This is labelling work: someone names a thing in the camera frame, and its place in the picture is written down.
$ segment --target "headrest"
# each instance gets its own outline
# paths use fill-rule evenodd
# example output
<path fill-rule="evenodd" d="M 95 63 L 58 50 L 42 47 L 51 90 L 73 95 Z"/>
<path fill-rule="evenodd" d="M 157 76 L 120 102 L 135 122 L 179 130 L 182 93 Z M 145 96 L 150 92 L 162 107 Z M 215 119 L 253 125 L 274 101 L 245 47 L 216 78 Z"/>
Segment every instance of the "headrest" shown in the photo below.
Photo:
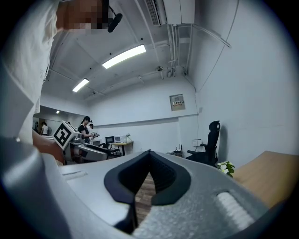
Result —
<path fill-rule="evenodd" d="M 213 130 L 219 130 L 220 129 L 220 123 L 219 120 L 218 121 L 213 121 L 210 125 L 209 125 L 209 130 L 213 131 Z"/>

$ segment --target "green plant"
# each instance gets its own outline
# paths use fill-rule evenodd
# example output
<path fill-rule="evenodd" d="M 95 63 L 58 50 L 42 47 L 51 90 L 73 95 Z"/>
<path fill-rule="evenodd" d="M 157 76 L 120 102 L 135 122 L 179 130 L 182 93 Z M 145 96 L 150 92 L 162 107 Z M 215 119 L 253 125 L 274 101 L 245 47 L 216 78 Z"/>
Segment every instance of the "green plant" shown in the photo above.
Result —
<path fill-rule="evenodd" d="M 234 165 L 230 161 L 217 163 L 217 168 L 230 177 L 233 177 L 232 173 L 235 172 Z"/>

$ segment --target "white shirt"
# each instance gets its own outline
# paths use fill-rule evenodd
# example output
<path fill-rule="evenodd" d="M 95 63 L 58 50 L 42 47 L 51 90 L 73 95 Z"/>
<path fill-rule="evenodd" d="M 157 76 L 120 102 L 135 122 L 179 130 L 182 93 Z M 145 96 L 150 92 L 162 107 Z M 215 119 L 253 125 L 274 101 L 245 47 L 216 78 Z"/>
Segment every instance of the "white shirt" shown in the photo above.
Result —
<path fill-rule="evenodd" d="M 42 126 L 42 129 L 43 129 L 43 133 L 42 133 L 42 135 L 43 135 L 43 134 L 48 135 L 48 126 L 43 125 L 43 126 Z"/>
<path fill-rule="evenodd" d="M 50 63 L 53 37 L 57 33 L 58 4 L 59 0 L 37 1 L 19 20 L 1 53 L 4 67 L 34 103 L 19 133 L 20 140 L 30 144 L 32 118 L 39 112 L 43 80 Z"/>

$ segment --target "wooden desk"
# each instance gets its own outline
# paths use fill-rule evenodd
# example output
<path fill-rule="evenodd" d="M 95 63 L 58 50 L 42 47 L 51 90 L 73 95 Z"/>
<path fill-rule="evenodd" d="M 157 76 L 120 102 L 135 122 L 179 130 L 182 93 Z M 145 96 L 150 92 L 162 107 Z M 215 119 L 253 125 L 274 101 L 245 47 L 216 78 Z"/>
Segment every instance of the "wooden desk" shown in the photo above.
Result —
<path fill-rule="evenodd" d="M 298 172 L 298 155 L 265 151 L 236 169 L 233 177 L 268 207 L 272 207 L 290 196 L 298 180 Z"/>
<path fill-rule="evenodd" d="M 125 146 L 126 145 L 129 145 L 129 144 L 132 144 L 134 141 L 130 141 L 130 142 L 127 142 L 127 143 L 111 143 L 113 145 L 117 145 L 117 146 L 121 146 L 122 148 L 122 156 L 125 156 Z"/>

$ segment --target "white vent grille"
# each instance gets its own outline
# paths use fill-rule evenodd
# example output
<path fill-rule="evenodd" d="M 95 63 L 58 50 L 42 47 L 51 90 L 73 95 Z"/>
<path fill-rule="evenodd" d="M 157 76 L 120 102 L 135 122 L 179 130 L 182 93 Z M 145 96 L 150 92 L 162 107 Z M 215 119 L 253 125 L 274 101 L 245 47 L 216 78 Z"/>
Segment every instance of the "white vent grille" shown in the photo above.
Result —
<path fill-rule="evenodd" d="M 149 14 L 150 14 L 150 17 L 153 21 L 153 24 L 155 26 L 160 26 L 161 24 L 160 24 L 158 12 L 157 12 L 157 8 L 156 8 L 154 0 L 145 0 L 145 2 L 146 2 L 146 5 L 148 7 Z"/>

